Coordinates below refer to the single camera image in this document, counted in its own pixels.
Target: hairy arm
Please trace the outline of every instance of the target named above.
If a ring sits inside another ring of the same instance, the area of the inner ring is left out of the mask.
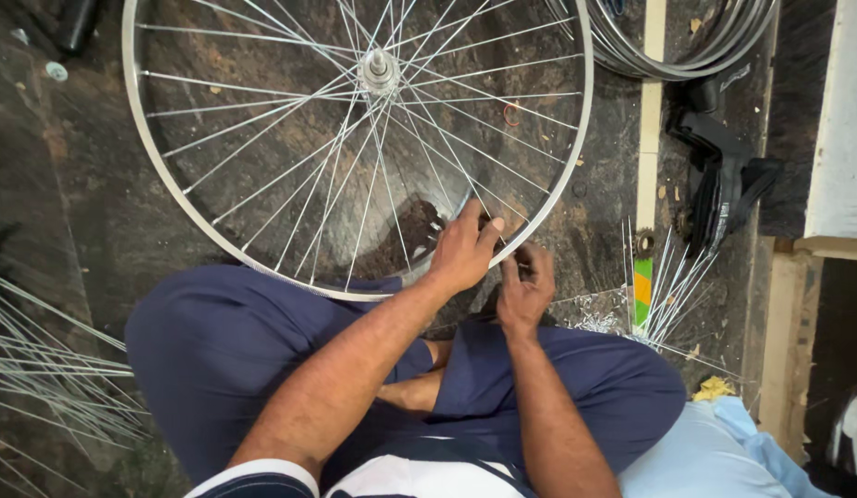
[[[277,458],[319,480],[325,460],[364,417],[434,313],[487,273],[504,223],[497,219],[478,231],[479,215],[480,203],[467,203],[442,232],[428,273],[349,325],[284,381],[228,467]]]
[[[542,498],[620,497],[610,466],[537,338],[554,296],[551,254],[528,242],[516,258],[502,262],[496,311],[514,371],[526,473]],[[523,277],[518,261],[528,267]]]

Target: navy blue pants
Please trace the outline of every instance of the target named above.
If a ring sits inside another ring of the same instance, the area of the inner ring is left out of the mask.
[[[168,277],[137,306],[124,331],[129,361],[193,483],[225,468],[280,383],[368,307],[234,266]],[[539,339],[614,472],[650,449],[680,415],[686,400],[680,376],[647,346],[547,327]],[[428,348],[417,339],[386,382],[431,367]],[[374,402],[327,462],[322,488],[379,445],[417,435],[477,438],[524,469],[511,361],[498,325],[459,325],[427,420]]]

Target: wheel hub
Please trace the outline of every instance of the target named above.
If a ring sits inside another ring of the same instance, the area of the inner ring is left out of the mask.
[[[371,94],[388,95],[400,84],[400,66],[397,59],[387,51],[369,51],[357,67],[357,79],[360,80],[361,87]]]

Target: person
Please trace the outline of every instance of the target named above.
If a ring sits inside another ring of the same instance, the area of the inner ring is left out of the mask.
[[[125,327],[189,497],[618,496],[674,424],[680,375],[645,345],[540,327],[551,254],[502,262],[498,323],[419,338],[488,272],[504,223],[469,201],[430,269],[367,309],[233,266],[159,284]]]

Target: bicycle wheel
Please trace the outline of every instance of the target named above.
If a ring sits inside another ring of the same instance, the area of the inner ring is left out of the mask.
[[[126,0],[124,75],[170,194],[248,266],[334,299],[390,295],[467,198],[544,220],[584,141],[584,0]],[[562,36],[567,23],[575,41]]]

